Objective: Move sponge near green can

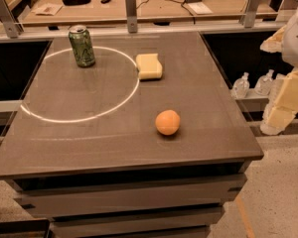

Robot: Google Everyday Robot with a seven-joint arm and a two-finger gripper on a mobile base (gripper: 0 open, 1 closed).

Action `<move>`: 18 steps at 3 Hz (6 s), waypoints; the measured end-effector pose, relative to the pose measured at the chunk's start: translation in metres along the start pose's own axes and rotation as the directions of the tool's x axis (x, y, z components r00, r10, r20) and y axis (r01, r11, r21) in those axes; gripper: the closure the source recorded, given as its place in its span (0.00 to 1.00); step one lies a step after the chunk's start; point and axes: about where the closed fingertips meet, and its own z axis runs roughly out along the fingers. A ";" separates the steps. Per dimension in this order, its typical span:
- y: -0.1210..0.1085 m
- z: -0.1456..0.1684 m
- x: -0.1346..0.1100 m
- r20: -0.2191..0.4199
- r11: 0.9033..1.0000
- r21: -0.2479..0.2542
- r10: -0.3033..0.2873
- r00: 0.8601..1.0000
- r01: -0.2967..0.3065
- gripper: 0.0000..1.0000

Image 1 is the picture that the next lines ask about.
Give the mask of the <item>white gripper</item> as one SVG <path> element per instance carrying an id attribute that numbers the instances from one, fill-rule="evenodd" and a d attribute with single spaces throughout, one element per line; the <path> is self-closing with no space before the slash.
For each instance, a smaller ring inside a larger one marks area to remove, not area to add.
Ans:
<path id="1" fill-rule="evenodd" d="M 277 74 L 263 113 L 260 131 L 277 135 L 284 131 L 298 113 L 298 10 L 286 27 L 281 27 L 266 39 L 260 49 L 267 53 L 281 53 L 285 62 L 295 66 L 287 75 Z"/>

